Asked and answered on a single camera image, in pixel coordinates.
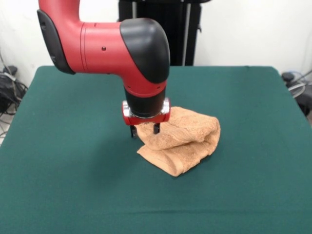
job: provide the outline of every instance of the black stand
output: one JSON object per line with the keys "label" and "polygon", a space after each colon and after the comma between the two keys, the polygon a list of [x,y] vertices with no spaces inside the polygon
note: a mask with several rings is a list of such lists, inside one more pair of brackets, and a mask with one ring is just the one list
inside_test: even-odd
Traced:
{"label": "black stand", "polygon": [[165,30],[171,65],[193,66],[197,31],[200,29],[200,3],[210,0],[120,0],[119,20],[151,18]]}

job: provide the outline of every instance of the green table surface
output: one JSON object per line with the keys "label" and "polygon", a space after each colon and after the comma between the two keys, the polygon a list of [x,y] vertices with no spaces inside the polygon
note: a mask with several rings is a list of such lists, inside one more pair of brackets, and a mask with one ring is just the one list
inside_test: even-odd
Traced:
{"label": "green table surface", "polygon": [[136,153],[113,75],[38,69],[0,148],[0,234],[312,233],[312,131],[271,67],[172,67],[173,106],[218,117],[172,177]]}

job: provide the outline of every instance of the towel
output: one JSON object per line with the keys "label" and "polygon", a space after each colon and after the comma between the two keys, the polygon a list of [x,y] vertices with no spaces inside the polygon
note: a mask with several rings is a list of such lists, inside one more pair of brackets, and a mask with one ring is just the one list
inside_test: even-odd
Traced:
{"label": "towel", "polygon": [[220,123],[181,107],[172,107],[168,122],[161,123],[160,133],[153,133],[153,123],[137,125],[144,146],[138,150],[143,158],[172,176],[179,176],[210,156],[220,139]]}

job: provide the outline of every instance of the red robot arm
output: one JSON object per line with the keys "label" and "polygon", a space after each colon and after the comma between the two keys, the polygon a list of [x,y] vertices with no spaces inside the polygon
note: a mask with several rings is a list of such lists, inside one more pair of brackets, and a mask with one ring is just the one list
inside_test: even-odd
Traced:
{"label": "red robot arm", "polygon": [[130,110],[130,116],[124,115],[129,125],[167,121],[164,106],[170,54],[164,30],[152,19],[82,22],[79,3],[39,0],[39,22],[54,65],[70,74],[119,75]]}

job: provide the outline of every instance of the screw hole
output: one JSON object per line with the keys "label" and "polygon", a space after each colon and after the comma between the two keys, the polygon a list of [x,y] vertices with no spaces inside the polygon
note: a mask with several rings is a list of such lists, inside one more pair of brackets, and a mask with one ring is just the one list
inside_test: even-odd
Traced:
{"label": "screw hole", "polygon": [[50,55],[52,62],[56,62],[57,61],[57,57],[55,57],[54,55]]}
{"label": "screw hole", "polygon": [[42,30],[46,30],[46,28],[47,28],[47,26],[45,25],[45,22],[42,22],[42,23],[41,23],[41,29],[42,29]]}

